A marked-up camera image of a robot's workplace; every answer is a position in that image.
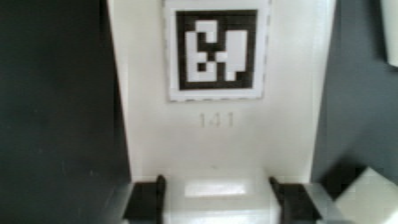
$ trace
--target black wall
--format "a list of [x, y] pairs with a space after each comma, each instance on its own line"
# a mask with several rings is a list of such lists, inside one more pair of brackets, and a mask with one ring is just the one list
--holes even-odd
[[312, 180], [333, 197], [362, 167], [398, 183], [398, 69], [385, 63], [378, 0], [335, 11]]
[[0, 1], [0, 223], [117, 223], [122, 212], [129, 174], [102, 2]]

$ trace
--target white panel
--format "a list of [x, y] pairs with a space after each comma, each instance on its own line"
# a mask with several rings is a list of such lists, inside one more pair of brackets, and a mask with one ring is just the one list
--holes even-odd
[[[197, 1], [181, 2], [189, 9]], [[200, 0], [202, 8], [220, 9], [220, 2]], [[266, 63], [255, 58], [262, 98], [184, 103], [168, 102], [161, 1], [109, 6], [133, 180], [168, 168], [262, 167], [280, 181], [308, 181], [333, 0], [271, 1]]]
[[381, 16], [388, 64], [398, 67], [398, 1], [381, 0]]
[[335, 205], [356, 224], [398, 223], [398, 186], [371, 168], [353, 181]]

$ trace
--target gray wall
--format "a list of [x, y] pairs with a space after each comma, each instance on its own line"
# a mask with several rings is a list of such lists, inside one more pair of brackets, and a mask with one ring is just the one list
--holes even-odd
[[385, 64], [378, 0], [340, 0], [312, 165], [333, 196], [365, 165], [398, 183], [398, 69]]

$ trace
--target white platform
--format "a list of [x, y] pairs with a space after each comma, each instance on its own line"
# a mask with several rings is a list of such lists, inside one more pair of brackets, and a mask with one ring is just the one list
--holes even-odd
[[172, 171], [165, 224], [276, 224], [280, 208], [260, 169]]
[[371, 168], [342, 192], [335, 205], [356, 224], [398, 223], [398, 186]]

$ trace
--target white wall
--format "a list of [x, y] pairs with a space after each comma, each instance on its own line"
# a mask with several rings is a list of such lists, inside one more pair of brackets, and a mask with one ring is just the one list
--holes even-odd
[[262, 98], [172, 103], [161, 1], [109, 0], [133, 180], [173, 168], [262, 167], [308, 181], [332, 13], [333, 0], [271, 2]]

